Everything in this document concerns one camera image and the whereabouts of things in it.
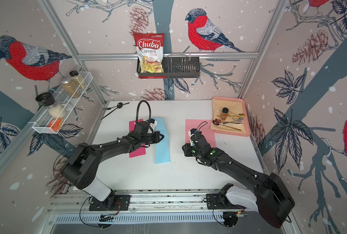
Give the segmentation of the light blue paper sheet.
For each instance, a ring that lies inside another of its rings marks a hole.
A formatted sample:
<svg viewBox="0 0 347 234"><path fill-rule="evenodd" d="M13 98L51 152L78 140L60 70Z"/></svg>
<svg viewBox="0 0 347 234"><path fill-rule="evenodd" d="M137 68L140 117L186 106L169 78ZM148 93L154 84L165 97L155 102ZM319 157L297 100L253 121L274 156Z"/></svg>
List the light blue paper sheet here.
<svg viewBox="0 0 347 234"><path fill-rule="evenodd" d="M169 134L162 118L155 117L154 120L157 122L155 127L156 131L159 131L164 138L156 145L155 151L155 164L163 164L170 162L170 149L169 149Z"/></svg>

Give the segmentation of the magenta paper sheet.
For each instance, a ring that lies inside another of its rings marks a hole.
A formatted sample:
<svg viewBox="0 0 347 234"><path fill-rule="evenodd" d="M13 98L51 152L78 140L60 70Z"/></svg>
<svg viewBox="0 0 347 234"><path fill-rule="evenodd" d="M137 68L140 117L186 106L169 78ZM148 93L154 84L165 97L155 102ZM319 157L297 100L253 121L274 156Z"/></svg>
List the magenta paper sheet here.
<svg viewBox="0 0 347 234"><path fill-rule="evenodd" d="M129 122L129 131L133 131L135 129L135 121ZM146 149L144 147L137 149L134 152L129 153L129 158L135 158L139 156L146 155Z"/></svg>

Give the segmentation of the light pink paper sheet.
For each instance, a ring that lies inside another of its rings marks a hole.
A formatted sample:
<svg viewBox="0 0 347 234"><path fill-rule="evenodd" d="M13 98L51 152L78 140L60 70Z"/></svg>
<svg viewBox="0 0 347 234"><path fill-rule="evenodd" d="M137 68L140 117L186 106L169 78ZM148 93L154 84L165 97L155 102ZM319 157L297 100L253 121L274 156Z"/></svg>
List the light pink paper sheet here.
<svg viewBox="0 0 347 234"><path fill-rule="evenodd" d="M211 120L185 120L185 143L190 143L190 130L197 129L202 132L212 148L216 147L215 133L210 129Z"/></svg>

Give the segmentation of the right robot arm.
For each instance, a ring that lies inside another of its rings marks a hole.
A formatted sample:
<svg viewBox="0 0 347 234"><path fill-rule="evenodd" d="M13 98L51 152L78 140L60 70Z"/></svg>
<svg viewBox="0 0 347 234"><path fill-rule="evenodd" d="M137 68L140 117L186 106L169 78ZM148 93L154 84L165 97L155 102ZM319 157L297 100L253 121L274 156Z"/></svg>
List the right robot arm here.
<svg viewBox="0 0 347 234"><path fill-rule="evenodd" d="M223 150L212 148L202 132L191 129L190 143L182 149L185 157L195 157L198 164L223 172L248 188L256 196L261 217L274 228L281 228L295 206L282 179L275 173L266 175L231 158Z"/></svg>

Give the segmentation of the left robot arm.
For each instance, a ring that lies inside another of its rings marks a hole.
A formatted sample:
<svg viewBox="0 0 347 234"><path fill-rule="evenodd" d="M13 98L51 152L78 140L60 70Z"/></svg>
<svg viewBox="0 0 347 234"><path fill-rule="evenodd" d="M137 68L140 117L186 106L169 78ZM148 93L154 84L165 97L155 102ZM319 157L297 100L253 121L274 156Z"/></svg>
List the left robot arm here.
<svg viewBox="0 0 347 234"><path fill-rule="evenodd" d="M133 131L115 141L93 145L79 144L60 169L60 173L77 189L85 191L98 201L113 202L113 190L96 175L100 163L158 144L163 139L164 135L155 131L149 121L141 121L135 125Z"/></svg>

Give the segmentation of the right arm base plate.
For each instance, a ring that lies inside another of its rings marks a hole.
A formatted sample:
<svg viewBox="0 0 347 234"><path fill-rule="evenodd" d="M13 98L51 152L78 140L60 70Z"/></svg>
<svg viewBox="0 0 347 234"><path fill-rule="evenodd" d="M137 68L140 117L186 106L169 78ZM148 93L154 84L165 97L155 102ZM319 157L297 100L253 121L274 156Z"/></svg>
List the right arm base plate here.
<svg viewBox="0 0 347 234"><path fill-rule="evenodd" d="M227 198L220 194L206 194L204 199L207 205L208 210L221 210L221 209L236 209L236 210L245 210L244 206L233 205Z"/></svg>

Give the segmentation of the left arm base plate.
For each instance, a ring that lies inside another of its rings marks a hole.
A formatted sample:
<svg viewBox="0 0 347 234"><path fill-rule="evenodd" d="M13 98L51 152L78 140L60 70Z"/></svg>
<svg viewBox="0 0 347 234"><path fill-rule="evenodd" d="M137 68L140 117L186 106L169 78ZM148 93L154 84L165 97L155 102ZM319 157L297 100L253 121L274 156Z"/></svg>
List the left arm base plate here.
<svg viewBox="0 0 347 234"><path fill-rule="evenodd" d="M96 198L91 199L90 211L127 211L130 205L130 195L112 195L104 201Z"/></svg>

